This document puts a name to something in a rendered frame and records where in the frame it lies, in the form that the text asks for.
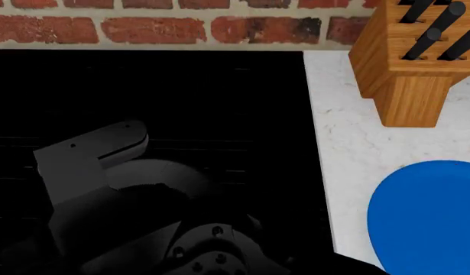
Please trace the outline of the blue plate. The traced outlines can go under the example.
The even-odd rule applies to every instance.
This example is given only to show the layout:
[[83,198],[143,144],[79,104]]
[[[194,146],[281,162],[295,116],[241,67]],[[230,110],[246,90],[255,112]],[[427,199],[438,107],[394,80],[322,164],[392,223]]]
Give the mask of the blue plate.
[[470,275],[470,162],[434,160],[382,180],[367,212],[390,275]]

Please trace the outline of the black glass cooktop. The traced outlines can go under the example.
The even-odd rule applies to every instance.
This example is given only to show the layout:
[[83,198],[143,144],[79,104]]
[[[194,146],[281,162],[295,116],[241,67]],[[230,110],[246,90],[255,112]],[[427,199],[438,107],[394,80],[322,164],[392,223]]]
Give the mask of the black glass cooktop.
[[52,212],[34,152],[122,121],[144,159],[186,164],[230,192],[291,275],[333,253],[301,52],[0,50],[0,275],[5,249]]

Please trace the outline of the wooden knife block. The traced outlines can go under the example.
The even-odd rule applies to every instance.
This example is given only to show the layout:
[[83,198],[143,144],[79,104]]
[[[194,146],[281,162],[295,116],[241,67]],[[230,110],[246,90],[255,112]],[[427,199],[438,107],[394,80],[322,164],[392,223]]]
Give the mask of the wooden knife block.
[[[382,125],[390,128],[435,127],[449,89],[470,76],[470,47],[452,61],[439,58],[470,30],[470,0],[416,2],[429,6],[415,22],[404,23],[410,4],[381,0],[348,54],[361,97],[374,101]],[[462,2],[465,13],[416,59],[406,60],[454,2]]]

